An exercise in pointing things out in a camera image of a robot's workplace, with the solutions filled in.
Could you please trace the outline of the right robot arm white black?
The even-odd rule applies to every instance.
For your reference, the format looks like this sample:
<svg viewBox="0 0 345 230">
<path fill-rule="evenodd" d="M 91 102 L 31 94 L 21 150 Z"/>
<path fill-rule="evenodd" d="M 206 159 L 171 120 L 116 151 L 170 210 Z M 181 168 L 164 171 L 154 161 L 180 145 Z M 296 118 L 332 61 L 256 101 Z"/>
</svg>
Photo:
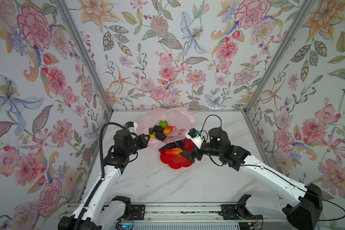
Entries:
<svg viewBox="0 0 345 230">
<path fill-rule="evenodd" d="M 249 175 L 275 192 L 278 200 L 244 195 L 244 209 L 251 215 L 264 215 L 286 220 L 297 230 L 314 230 L 323 210 L 322 191 L 315 184 L 304 185 L 272 169 L 248 150 L 232 145 L 221 127 L 208 132 L 205 140 L 192 128 L 186 138 L 194 144 L 191 151 L 181 156 L 194 163 L 203 155 L 218 157 L 226 166 Z"/>
</svg>

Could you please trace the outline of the red yellow mango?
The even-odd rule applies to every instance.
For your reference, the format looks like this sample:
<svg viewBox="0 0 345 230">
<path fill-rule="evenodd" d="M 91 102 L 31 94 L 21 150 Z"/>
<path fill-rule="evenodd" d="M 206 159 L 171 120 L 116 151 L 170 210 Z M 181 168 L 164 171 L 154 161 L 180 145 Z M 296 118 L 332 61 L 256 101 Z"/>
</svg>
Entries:
<svg viewBox="0 0 345 230">
<path fill-rule="evenodd" d="M 167 149 L 164 154 L 171 157 L 180 157 L 183 150 L 181 148 Z"/>
<path fill-rule="evenodd" d="M 173 132 L 173 127 L 172 127 L 172 126 L 168 126 L 168 127 L 166 127 L 166 128 L 164 129 L 163 134 L 168 135 L 168 134 L 170 134 L 171 132 Z"/>
</svg>

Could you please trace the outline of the dark purple grape bunch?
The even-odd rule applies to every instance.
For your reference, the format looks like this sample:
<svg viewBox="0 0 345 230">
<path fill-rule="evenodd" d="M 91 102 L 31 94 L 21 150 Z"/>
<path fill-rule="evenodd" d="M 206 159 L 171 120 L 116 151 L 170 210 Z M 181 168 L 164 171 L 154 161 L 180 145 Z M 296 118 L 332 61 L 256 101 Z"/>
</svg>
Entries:
<svg viewBox="0 0 345 230">
<path fill-rule="evenodd" d="M 178 141 L 174 141 L 174 142 L 168 143 L 165 146 L 163 146 L 161 148 L 161 150 L 163 152 L 165 152 L 166 150 L 171 150 L 171 149 L 176 149 L 176 148 L 179 148 L 179 149 L 183 150 L 185 148 L 185 141 L 184 140 L 178 140 Z"/>
</svg>

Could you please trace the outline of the pink plastic bag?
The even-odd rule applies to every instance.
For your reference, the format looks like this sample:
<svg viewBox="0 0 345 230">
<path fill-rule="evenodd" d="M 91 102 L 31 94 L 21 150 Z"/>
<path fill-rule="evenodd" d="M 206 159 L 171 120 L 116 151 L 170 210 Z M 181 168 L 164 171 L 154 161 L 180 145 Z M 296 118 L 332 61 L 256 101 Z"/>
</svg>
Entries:
<svg viewBox="0 0 345 230">
<path fill-rule="evenodd" d="M 188 131 L 195 126 L 196 120 L 186 108 L 159 108 L 137 121 L 137 134 L 150 135 L 148 146 L 160 149 L 166 144 L 185 139 Z"/>
</svg>

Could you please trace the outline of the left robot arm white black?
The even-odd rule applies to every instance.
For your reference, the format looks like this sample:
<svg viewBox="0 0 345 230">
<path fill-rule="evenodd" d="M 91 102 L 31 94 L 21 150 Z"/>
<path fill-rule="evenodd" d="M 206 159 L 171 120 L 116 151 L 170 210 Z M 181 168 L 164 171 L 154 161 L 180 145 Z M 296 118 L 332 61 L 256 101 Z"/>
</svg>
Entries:
<svg viewBox="0 0 345 230">
<path fill-rule="evenodd" d="M 114 146 L 102 161 L 101 174 L 92 190 L 70 217 L 62 217 L 59 230 L 110 230 L 115 223 L 129 218 L 129 197 L 116 196 L 105 206 L 108 194 L 130 163 L 130 156 L 148 146 L 150 135 L 122 129 L 114 135 Z"/>
</svg>

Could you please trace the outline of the dark avocado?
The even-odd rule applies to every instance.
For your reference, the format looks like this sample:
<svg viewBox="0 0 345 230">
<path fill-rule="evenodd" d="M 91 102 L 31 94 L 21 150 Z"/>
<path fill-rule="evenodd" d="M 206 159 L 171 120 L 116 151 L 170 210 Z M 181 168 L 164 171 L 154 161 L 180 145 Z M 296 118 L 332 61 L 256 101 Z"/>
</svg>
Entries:
<svg viewBox="0 0 345 230">
<path fill-rule="evenodd" d="M 164 128 L 162 128 L 161 126 L 158 126 L 158 125 L 155 125 L 154 127 L 153 127 L 153 131 L 155 132 L 155 133 L 163 133 L 164 132 Z"/>
<path fill-rule="evenodd" d="M 160 141 L 164 141 L 167 138 L 167 136 L 163 132 L 156 132 L 155 137 Z"/>
</svg>

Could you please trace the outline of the green round textured fruit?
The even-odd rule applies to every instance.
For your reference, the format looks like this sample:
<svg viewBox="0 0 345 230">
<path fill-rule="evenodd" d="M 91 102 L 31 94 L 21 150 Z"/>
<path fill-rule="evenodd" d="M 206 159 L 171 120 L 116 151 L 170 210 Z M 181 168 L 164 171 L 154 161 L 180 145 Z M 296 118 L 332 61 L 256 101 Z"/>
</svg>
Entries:
<svg viewBox="0 0 345 230">
<path fill-rule="evenodd" d="M 162 127 L 163 129 L 166 129 L 166 128 L 169 126 L 169 124 L 168 124 L 167 121 L 161 120 L 161 121 L 159 122 L 159 126 Z"/>
</svg>

